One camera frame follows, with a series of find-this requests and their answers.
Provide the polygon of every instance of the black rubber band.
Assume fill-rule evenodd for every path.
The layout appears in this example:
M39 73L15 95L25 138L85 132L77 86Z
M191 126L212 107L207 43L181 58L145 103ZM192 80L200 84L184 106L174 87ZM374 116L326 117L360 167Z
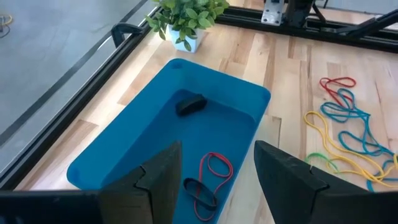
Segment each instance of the black rubber band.
M208 202L204 201L203 199L201 199L201 198L199 197L199 195L197 195L196 192L191 192L191 191L189 191L189 190L187 189L187 185L188 185L188 183L190 183L190 182L194 182L194 183L197 185L197 187L200 188L201 194L205 194L206 196L209 196L208 198L211 198L211 199L212 199L211 201L212 201L213 203L208 203ZM188 193L189 195L191 195L191 197L193 197L193 198L197 201L197 203L199 203L199 204L200 204L201 206L203 206L205 209L207 209L207 210L209 210L209 211L215 211L215 210L216 210L216 208L217 208L217 198L216 198L216 196L213 194L213 192L212 192L205 184L203 184L202 182L200 182L199 180L196 180L196 179L194 179L194 178L186 178L186 179L184 180L184 182L183 182L183 186L184 186L185 191L187 191L187 193Z

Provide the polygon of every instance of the potted plant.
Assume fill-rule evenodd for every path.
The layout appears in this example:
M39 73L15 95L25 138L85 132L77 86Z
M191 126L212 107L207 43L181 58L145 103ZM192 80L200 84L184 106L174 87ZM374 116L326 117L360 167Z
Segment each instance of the potted plant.
M165 38L169 30L171 41L178 50L196 52L204 30L215 24L218 15L229 4L226 0L154 0L162 8L146 20L154 32Z

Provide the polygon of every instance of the black metal frame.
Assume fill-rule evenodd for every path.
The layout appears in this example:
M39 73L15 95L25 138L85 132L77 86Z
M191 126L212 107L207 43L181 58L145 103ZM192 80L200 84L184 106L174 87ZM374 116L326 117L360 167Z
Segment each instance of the black metal frame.
M156 9L150 15L154 16L161 9ZM255 29L278 34L297 36L307 39L333 42L337 44L352 45L367 49L382 50L386 52L398 52L398 31L381 28L392 24L397 19L397 11L387 14L384 17L372 21L366 21L360 25L346 24L341 22L329 22L318 19L307 19L303 27L287 26L288 22L280 26L269 26L261 23L262 11L246 9L241 7L229 7L220 15L216 22L229 26L238 26L247 29ZM6 175L0 179L0 189L9 190L25 177L28 171L39 161L47 152L57 138L76 118L78 113L95 96L99 89L105 84L109 77L124 62L126 57L139 45L141 40L150 31L150 27L145 22L140 27L133 27L126 24L118 24L112 30L113 39L118 49L112 56L98 69L91 80L68 102L50 122L42 133L34 139L25 153L7 170ZM130 35L124 40L124 33Z

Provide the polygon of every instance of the wooden table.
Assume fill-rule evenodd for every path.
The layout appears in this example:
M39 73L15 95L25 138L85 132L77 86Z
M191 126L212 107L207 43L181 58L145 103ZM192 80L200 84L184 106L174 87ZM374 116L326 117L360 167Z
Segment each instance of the wooden table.
M262 1L233 0L232 5L261 9ZM329 20L359 23L370 15L323 11ZM353 77L358 107L371 113L376 139L398 150L398 56L267 32L216 25L208 29L195 54L176 51L169 41L149 34L105 86L78 115L58 141L19 184L19 190L75 189L66 178L71 161L99 135L123 108L172 58L186 58L268 88L272 98L255 139L263 139L303 159L308 153L326 153L320 135L303 122L303 115L330 101L318 81L322 77ZM336 124L328 120L337 142L339 131L363 131L360 121ZM352 146L358 143L349 142ZM381 163L385 158L377 158ZM324 169L324 163L318 163ZM344 178L360 187L362 177ZM375 189L387 188L374 185ZM239 171L219 223L272 223L272 215L258 184L252 147Z

